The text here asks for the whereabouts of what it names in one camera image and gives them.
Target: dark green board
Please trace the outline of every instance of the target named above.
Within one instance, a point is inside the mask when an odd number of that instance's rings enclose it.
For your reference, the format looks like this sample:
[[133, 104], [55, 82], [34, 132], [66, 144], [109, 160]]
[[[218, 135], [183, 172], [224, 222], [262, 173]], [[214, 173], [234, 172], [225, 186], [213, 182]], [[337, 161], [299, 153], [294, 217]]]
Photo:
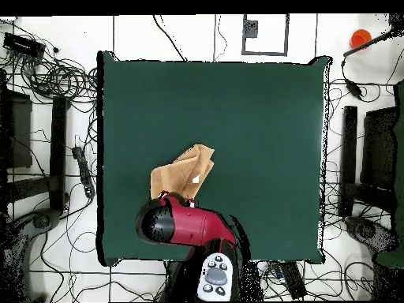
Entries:
[[312, 65], [119, 62], [103, 54], [105, 258], [184, 260], [141, 241], [150, 173], [194, 144], [215, 149], [197, 205], [231, 214], [253, 259], [318, 261], [324, 71]]

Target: grout line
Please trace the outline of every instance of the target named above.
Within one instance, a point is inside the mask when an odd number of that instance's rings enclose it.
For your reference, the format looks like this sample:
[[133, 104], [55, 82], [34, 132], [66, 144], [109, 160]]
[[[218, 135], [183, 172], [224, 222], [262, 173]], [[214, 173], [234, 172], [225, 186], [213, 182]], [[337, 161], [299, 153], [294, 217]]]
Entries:
[[115, 16], [112, 16], [112, 52], [115, 53]]
[[[43, 177], [42, 173], [13, 173], [13, 175], [30, 175], [30, 176], [40, 176]], [[75, 175], [75, 174], [65, 174], [65, 177], [71, 177], [71, 178], [79, 178], [80, 175]]]
[[216, 14], [215, 14], [215, 27], [213, 28], [213, 62], [216, 56]]
[[110, 288], [112, 286], [112, 267], [110, 267], [110, 285], [108, 290], [108, 302], [110, 303]]
[[[14, 57], [13, 57], [13, 91], [15, 92], [15, 89], [14, 89], [14, 72], [15, 72], [15, 70], [17, 69], [17, 65], [16, 65], [16, 68], [14, 69]], [[14, 178], [15, 178], [15, 175], [14, 175], [14, 141], [13, 141], [13, 159], [12, 159], [12, 161], [13, 161], [13, 183], [14, 183]], [[15, 211], [14, 211], [14, 209], [15, 209], [15, 203], [14, 203], [14, 201], [12, 202], [12, 205], [13, 205], [13, 220], [15, 219], [15, 217], [14, 217], [14, 213], [15, 213]]]
[[314, 39], [314, 58], [317, 56], [317, 29], [319, 26], [319, 14], [316, 14], [316, 38]]
[[[109, 272], [96, 272], [96, 271], [51, 271], [51, 270], [28, 270], [32, 273], [62, 273], [62, 274], [89, 274], [89, 275], [110, 275]], [[147, 272], [139, 272], [139, 273], [131, 273], [131, 272], [111, 272], [111, 274], [116, 275], [159, 275], [165, 276], [166, 273], [147, 273]]]
[[[139, 272], [139, 273], [131, 273], [131, 272], [92, 272], [92, 271], [88, 271], [88, 272], [84, 272], [84, 271], [51, 271], [51, 270], [29, 270], [31, 273], [53, 273], [53, 274], [57, 274], [57, 273], [62, 273], [62, 274], [86, 274], [86, 275], [158, 275], [158, 276], [165, 276], [166, 273], [147, 273], [147, 272]], [[318, 279], [318, 278], [307, 278], [305, 279], [305, 281], [340, 281], [343, 282], [343, 279]], [[360, 282], [360, 279], [347, 279], [346, 281], [352, 282]]]

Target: black cable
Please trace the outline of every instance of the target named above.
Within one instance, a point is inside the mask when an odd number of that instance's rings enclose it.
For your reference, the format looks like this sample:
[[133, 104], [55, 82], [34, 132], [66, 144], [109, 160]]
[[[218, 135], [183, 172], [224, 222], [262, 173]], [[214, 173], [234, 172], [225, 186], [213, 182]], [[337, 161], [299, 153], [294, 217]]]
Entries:
[[222, 52], [221, 54], [218, 54], [218, 55], [216, 56], [214, 62], [216, 62], [216, 59], [217, 59], [217, 58], [219, 58], [220, 56], [222, 56], [223, 54], [225, 54], [225, 53], [226, 53], [226, 49], [227, 49], [227, 40], [224, 38], [224, 36], [222, 35], [222, 33], [221, 33], [220, 30], [219, 30], [219, 28], [220, 28], [220, 21], [221, 21], [221, 20], [222, 20], [222, 15], [220, 15], [220, 17], [219, 17], [218, 33], [219, 33], [219, 35], [223, 38], [223, 40], [225, 41], [226, 46], [224, 47], [223, 52]]
[[153, 20], [155, 21], [155, 24], [157, 25], [157, 27], [159, 27], [159, 29], [164, 33], [164, 35], [167, 36], [167, 38], [170, 40], [171, 44], [173, 44], [174, 49], [175, 49], [175, 50], [177, 51], [177, 53], [180, 55], [181, 59], [182, 59], [184, 62], [187, 62], [187, 59], [186, 59], [184, 56], [182, 56], [181, 52], [180, 52], [179, 49], [175, 46], [175, 44], [174, 44], [173, 40], [171, 39], [171, 37], [166, 33], [166, 31], [165, 31], [163, 28], [161, 28], [159, 22], [157, 22], [157, 20], [155, 19], [155, 15], [153, 15]]
[[45, 233], [45, 242], [43, 243], [43, 246], [42, 246], [42, 248], [41, 248], [41, 252], [40, 252], [40, 255], [39, 255], [39, 256], [41, 257], [41, 259], [42, 259], [42, 261], [43, 261], [43, 263], [44, 263], [45, 265], [47, 265], [50, 269], [54, 270], [55, 272], [59, 273], [60, 276], [62, 277], [62, 281], [60, 282], [58, 288], [56, 289], [56, 291], [54, 292], [54, 294], [53, 294], [52, 297], [50, 298], [50, 303], [52, 303], [53, 300], [54, 300], [54, 297], [56, 296], [56, 293], [60, 290], [60, 287], [62, 287], [62, 284], [63, 284], [64, 281], [65, 281], [65, 276], [64, 276], [60, 271], [58, 271], [56, 268], [50, 266], [50, 265], [45, 261], [45, 258], [43, 258], [43, 250], [45, 249], [46, 244], [47, 244], [47, 232]]
[[346, 291], [348, 292], [350, 298], [351, 298], [353, 301], [355, 301], [355, 299], [354, 299], [354, 297], [352, 296], [352, 293], [350, 292], [350, 286], [349, 286], [348, 280], [347, 280], [347, 272], [348, 272], [348, 269], [349, 269], [351, 266], [355, 265], [355, 264], [361, 264], [361, 265], [363, 265], [363, 266], [366, 266], [367, 268], [370, 268], [370, 269], [373, 271], [373, 267], [371, 267], [371, 266], [370, 266], [369, 264], [367, 264], [367, 263], [364, 263], [363, 261], [354, 261], [353, 263], [350, 263], [350, 264], [348, 264], [348, 265], [345, 267], [345, 271], [343, 272], [343, 274], [344, 274], [345, 287], [346, 287]]
[[397, 58], [397, 62], [395, 63], [395, 67], [394, 67], [394, 69], [393, 69], [393, 72], [391, 73], [391, 75], [390, 75], [390, 77], [388, 78], [388, 81], [387, 81], [387, 83], [385, 84], [385, 88], [386, 88], [386, 91], [388, 92], [388, 93], [390, 93], [391, 95], [394, 95], [394, 93], [391, 93], [388, 89], [387, 89], [387, 85], [388, 85], [388, 83], [390, 82], [390, 80], [391, 80], [391, 78], [393, 77], [393, 75], [395, 74], [395, 70], [397, 69], [397, 65], [398, 65], [398, 62], [399, 62], [399, 60], [402, 58], [402, 53], [404, 52], [404, 48], [402, 49], [402, 51], [400, 52], [400, 55], [398, 56], [398, 58]]

